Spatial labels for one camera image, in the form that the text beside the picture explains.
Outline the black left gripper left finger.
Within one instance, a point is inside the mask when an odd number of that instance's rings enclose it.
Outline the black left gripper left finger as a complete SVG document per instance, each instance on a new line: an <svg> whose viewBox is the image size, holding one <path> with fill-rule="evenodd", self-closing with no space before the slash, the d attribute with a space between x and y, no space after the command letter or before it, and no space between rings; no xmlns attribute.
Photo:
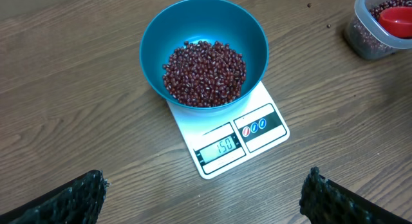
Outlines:
<svg viewBox="0 0 412 224"><path fill-rule="evenodd" d="M38 198L1 215L1 223L96 224L109 182L91 170Z"/></svg>

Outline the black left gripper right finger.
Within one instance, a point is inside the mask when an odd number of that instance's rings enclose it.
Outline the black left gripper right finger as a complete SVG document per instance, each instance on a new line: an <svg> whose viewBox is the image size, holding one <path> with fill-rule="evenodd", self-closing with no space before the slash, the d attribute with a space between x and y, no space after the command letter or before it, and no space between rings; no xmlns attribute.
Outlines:
<svg viewBox="0 0 412 224"><path fill-rule="evenodd" d="M318 167L312 167L304 180L299 206L300 213L313 224L409 224L325 178Z"/></svg>

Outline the orange plastic measuring scoop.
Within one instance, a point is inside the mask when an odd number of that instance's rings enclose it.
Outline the orange plastic measuring scoop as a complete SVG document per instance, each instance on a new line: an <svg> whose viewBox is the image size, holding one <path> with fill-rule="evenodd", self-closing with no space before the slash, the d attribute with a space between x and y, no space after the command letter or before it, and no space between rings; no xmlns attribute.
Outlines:
<svg viewBox="0 0 412 224"><path fill-rule="evenodd" d="M411 7L387 8L380 14L378 22L383 29L395 37L411 38Z"/></svg>

